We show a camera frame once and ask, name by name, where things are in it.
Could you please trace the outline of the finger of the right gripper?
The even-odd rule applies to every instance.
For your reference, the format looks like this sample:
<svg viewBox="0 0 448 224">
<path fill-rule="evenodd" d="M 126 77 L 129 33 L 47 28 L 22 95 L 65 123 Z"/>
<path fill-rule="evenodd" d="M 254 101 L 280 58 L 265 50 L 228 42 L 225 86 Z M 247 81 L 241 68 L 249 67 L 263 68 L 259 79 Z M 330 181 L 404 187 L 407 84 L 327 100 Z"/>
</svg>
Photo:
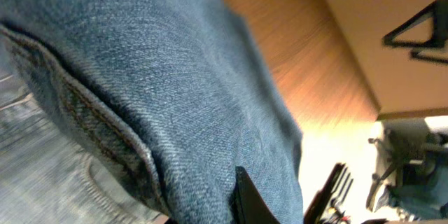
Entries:
<svg viewBox="0 0 448 224">
<path fill-rule="evenodd" d="M 447 0 L 435 0 L 387 33 L 382 45 L 409 49 L 415 61 L 447 65 Z"/>
</svg>

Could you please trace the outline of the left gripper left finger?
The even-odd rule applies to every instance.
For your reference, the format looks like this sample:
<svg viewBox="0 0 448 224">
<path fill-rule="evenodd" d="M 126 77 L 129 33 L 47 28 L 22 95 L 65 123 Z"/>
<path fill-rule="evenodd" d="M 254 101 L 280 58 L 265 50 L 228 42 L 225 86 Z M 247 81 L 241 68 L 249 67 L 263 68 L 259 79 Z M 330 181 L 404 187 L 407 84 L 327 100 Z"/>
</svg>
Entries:
<svg viewBox="0 0 448 224">
<path fill-rule="evenodd" d="M 279 224 L 243 167 L 235 167 L 234 213 L 238 224 Z"/>
</svg>

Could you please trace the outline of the light blue jeans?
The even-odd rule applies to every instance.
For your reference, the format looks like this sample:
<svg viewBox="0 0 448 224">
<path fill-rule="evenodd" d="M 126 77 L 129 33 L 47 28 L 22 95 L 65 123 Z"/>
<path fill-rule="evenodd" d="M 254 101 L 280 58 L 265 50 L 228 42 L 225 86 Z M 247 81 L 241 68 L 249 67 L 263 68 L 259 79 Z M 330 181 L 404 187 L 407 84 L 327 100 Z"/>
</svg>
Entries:
<svg viewBox="0 0 448 224">
<path fill-rule="evenodd" d="M 41 44 L 1 38 L 1 222 L 161 223 L 142 142 Z"/>
</svg>

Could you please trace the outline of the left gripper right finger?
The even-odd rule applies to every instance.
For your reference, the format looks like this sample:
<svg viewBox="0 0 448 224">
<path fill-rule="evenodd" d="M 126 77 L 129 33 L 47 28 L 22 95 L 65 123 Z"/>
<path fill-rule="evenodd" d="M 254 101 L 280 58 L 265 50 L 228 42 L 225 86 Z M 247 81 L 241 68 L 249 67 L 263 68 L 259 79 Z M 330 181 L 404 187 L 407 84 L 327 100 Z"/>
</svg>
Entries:
<svg viewBox="0 0 448 224">
<path fill-rule="evenodd" d="M 348 166 L 337 163 L 304 214 L 304 224 L 350 224 L 344 202 L 354 179 Z"/>
</svg>

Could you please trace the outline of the dark blue jeans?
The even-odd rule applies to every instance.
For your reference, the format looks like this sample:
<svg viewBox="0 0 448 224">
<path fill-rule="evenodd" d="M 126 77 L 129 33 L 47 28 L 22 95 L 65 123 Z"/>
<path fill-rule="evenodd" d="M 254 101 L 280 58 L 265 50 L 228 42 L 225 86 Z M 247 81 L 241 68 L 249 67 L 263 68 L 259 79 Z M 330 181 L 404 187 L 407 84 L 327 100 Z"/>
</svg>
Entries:
<svg viewBox="0 0 448 224">
<path fill-rule="evenodd" d="M 177 223 L 236 223 L 243 167 L 280 223 L 303 221 L 302 134 L 223 0 L 1 0 L 1 38 L 49 50 L 142 142 Z"/>
</svg>

